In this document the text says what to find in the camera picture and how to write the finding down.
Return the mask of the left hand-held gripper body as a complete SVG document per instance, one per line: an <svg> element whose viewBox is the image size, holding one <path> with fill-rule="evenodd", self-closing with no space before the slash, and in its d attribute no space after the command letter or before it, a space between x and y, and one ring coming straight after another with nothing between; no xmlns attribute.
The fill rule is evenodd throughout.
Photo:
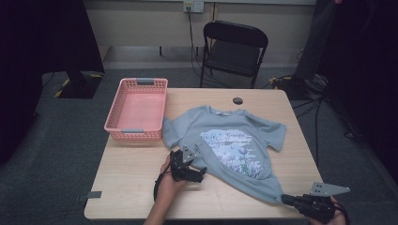
<svg viewBox="0 0 398 225"><path fill-rule="evenodd" d="M185 180L195 183L203 181L204 176L190 168L195 159L196 154L187 145L177 150L176 158L170 159L171 172L175 181Z"/></svg>

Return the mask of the black stand base yellow stripes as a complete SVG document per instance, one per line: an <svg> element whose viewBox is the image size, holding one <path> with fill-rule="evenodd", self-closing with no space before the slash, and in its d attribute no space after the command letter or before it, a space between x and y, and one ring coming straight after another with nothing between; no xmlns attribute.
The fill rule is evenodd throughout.
<svg viewBox="0 0 398 225"><path fill-rule="evenodd" d="M91 99L95 96L103 74L96 71L67 71L68 78L55 93L56 98Z"/></svg>

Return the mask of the yellow and black floor device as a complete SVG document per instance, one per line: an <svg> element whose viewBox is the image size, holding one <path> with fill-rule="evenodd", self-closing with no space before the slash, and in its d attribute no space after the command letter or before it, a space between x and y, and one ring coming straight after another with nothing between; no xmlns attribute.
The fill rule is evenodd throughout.
<svg viewBox="0 0 398 225"><path fill-rule="evenodd" d="M284 90L287 92L290 90L291 80L291 75L285 75L282 77L272 77L269 79L269 83L273 89Z"/></svg>

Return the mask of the person's left hand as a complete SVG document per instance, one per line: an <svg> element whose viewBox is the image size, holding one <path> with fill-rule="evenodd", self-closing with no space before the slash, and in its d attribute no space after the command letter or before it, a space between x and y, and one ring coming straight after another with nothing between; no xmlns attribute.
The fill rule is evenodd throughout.
<svg viewBox="0 0 398 225"><path fill-rule="evenodd" d="M172 203L179 191L187 184L185 180L175 181L171 169L169 168L170 157L167 157L161 165L161 172L156 181L156 200L155 202Z"/></svg>

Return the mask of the grey-blue printed t-shirt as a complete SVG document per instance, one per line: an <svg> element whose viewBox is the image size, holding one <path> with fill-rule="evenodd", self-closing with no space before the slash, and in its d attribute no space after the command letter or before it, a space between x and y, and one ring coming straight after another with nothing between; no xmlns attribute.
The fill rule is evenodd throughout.
<svg viewBox="0 0 398 225"><path fill-rule="evenodd" d="M237 190L268 203L279 203L282 187L271 169L267 149L283 148L286 125L246 110L224 112L208 105L165 118L162 136L167 148L187 147L196 155L192 166Z"/></svg>

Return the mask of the person's right hand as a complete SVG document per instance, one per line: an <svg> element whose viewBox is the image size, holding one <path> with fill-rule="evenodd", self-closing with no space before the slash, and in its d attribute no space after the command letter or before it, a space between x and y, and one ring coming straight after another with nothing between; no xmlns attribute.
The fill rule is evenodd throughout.
<svg viewBox="0 0 398 225"><path fill-rule="evenodd" d="M346 216L343 212L343 208L341 205L337 202L337 200L334 197L330 197L332 202L334 203L334 206L336 207L334 217L328 222L328 223L323 223L320 222L314 218L309 217L308 224L309 225L346 225Z"/></svg>

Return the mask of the pink plastic basket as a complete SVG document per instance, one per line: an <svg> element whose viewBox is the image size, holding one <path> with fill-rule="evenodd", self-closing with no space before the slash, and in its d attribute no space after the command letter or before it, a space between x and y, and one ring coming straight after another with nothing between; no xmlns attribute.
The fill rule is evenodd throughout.
<svg viewBox="0 0 398 225"><path fill-rule="evenodd" d="M116 141L160 140L167 87L163 78L122 79L104 129Z"/></svg>

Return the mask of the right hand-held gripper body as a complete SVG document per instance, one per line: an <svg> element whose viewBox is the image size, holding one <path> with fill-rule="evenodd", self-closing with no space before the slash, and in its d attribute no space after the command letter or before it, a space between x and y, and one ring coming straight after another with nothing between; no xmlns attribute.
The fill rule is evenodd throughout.
<svg viewBox="0 0 398 225"><path fill-rule="evenodd" d="M350 191L349 187L341 187L332 184L314 182L309 194L296 196L295 208L304 216L314 218L320 222L328 223L336 210L331 198L334 195L344 194ZM347 212L343 208L346 222L349 222Z"/></svg>

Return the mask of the black folding chair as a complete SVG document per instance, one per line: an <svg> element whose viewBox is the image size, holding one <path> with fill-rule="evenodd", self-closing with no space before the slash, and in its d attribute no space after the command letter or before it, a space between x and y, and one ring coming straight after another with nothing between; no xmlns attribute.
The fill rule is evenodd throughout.
<svg viewBox="0 0 398 225"><path fill-rule="evenodd" d="M259 68L268 47L268 36L259 28L226 21L208 22L203 29L203 50L200 86L205 69L213 69L251 78L254 88Z"/></svg>

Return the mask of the white wall socket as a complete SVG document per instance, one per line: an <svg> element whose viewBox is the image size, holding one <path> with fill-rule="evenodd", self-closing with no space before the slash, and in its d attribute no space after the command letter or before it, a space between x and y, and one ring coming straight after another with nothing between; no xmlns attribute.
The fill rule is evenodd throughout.
<svg viewBox="0 0 398 225"><path fill-rule="evenodd" d="M205 3L200 0L184 0L183 1L183 11L191 13L203 13L205 8Z"/></svg>

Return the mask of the grey table edge bracket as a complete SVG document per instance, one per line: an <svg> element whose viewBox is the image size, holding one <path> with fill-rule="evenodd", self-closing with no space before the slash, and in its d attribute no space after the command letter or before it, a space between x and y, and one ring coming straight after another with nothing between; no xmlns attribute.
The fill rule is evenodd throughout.
<svg viewBox="0 0 398 225"><path fill-rule="evenodd" d="M78 202L86 202L89 199L97 199L101 197L102 191L88 191L86 194L78 196Z"/></svg>

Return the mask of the dark curtain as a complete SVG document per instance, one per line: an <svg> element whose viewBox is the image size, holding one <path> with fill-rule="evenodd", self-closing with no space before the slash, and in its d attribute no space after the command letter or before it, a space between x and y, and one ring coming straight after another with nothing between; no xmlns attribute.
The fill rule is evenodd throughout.
<svg viewBox="0 0 398 225"><path fill-rule="evenodd" d="M34 120L42 75L104 71L84 0L0 0L0 165Z"/></svg>
<svg viewBox="0 0 398 225"><path fill-rule="evenodd" d="M398 0L344 0L320 70L398 183Z"/></svg>

